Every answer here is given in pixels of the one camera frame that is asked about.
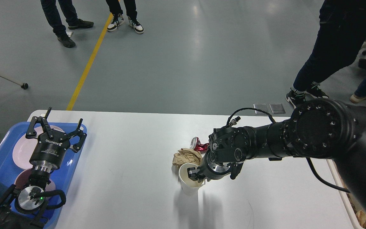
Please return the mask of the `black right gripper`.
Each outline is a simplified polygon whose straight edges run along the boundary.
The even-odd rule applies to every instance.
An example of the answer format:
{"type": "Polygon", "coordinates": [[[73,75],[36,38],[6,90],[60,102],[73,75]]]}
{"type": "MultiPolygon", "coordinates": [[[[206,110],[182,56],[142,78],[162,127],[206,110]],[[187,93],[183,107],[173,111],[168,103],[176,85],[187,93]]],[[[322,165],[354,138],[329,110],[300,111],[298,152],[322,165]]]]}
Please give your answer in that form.
{"type": "Polygon", "coordinates": [[[206,152],[201,164],[195,168],[187,168],[187,175],[192,181],[203,182],[204,180],[219,180],[230,174],[232,169],[230,166],[216,164],[210,159],[210,153],[206,152]]]}

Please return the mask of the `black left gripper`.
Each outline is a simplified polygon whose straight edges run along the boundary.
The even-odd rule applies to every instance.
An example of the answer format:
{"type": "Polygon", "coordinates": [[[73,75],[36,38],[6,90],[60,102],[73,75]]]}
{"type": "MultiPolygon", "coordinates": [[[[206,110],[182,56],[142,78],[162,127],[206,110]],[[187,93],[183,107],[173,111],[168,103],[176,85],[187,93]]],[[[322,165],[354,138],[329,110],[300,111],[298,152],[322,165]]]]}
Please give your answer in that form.
{"type": "Polygon", "coordinates": [[[83,132],[83,130],[80,129],[83,122],[83,119],[80,118],[77,128],[70,133],[65,133],[64,136],[61,137],[61,142],[59,142],[60,137],[55,137],[53,139],[53,130],[51,129],[47,121],[51,110],[52,107],[49,107],[44,116],[34,116],[31,119],[27,132],[25,134],[25,138],[36,139],[37,132],[35,130],[35,125],[40,124],[43,133],[47,133],[48,136],[38,136],[38,143],[29,159],[29,163],[33,166],[38,166],[41,165],[42,162],[46,162],[48,163],[48,165],[51,165],[52,169],[59,169],[63,162],[66,150],[70,149],[74,153],[80,151],[87,138],[87,133],[83,132]],[[78,142],[76,142],[75,144],[71,144],[70,139],[75,137],[78,137],[78,142]]]}

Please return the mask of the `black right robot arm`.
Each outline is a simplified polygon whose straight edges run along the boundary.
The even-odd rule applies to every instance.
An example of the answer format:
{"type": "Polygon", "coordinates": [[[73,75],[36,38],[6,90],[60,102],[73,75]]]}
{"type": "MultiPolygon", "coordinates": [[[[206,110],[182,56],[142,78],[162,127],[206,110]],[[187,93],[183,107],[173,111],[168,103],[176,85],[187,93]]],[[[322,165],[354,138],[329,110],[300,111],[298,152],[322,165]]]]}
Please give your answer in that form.
{"type": "Polygon", "coordinates": [[[306,158],[311,171],[323,184],[353,194],[366,210],[366,106],[317,98],[297,106],[291,117],[260,127],[225,126],[209,135],[201,164],[186,174],[195,182],[235,179],[243,162],[253,158],[306,158]]]}

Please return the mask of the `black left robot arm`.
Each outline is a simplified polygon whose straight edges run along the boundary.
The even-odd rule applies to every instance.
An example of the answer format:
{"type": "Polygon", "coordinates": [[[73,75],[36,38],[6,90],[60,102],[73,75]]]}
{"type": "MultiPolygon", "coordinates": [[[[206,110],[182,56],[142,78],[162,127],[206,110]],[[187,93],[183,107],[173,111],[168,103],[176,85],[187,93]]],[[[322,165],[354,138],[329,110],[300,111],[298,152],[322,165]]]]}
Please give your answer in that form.
{"type": "Polygon", "coordinates": [[[0,145],[0,229],[53,229],[66,203],[87,128],[34,116],[0,145]]]}

